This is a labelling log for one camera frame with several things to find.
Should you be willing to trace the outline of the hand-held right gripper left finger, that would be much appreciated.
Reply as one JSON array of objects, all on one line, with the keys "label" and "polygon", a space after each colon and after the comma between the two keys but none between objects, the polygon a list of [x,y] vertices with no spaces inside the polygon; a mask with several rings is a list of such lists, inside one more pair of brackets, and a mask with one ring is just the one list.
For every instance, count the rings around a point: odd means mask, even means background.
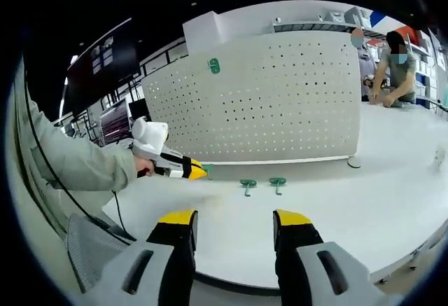
[{"label": "hand-held right gripper left finger", "polygon": [[91,305],[188,305],[195,274],[198,211],[160,218],[146,241],[136,241],[106,264],[87,292]]}]

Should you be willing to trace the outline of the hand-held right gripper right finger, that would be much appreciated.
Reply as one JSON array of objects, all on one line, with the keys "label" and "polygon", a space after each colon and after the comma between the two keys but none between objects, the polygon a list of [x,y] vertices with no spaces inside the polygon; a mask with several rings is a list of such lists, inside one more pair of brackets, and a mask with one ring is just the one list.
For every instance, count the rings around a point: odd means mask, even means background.
[{"label": "hand-held right gripper right finger", "polygon": [[283,305],[386,305],[368,269],[306,216],[273,211],[275,272]]}]

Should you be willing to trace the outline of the person's left hand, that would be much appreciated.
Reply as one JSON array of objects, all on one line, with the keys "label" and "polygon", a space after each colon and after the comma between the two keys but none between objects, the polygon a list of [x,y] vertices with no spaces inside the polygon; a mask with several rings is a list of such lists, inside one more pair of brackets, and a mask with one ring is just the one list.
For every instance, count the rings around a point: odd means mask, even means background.
[{"label": "person's left hand", "polygon": [[134,164],[136,167],[138,178],[141,178],[143,176],[152,176],[155,172],[155,165],[152,160],[140,158],[139,156],[135,155]]}]

